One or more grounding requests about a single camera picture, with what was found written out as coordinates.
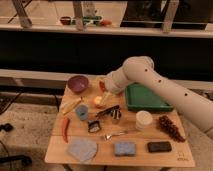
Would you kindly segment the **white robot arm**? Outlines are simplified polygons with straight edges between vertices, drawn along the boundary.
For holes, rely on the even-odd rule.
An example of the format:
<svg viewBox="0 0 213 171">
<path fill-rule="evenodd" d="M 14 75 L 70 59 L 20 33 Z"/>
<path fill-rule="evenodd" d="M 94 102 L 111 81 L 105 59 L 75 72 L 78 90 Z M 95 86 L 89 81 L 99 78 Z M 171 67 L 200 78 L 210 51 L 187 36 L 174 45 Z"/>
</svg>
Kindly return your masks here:
<svg viewBox="0 0 213 171">
<path fill-rule="evenodd" d="M 148 56 L 129 57 L 104 77 L 106 90 L 114 94 L 134 82 L 152 90 L 213 140 L 213 101 L 159 75 Z"/>
</svg>

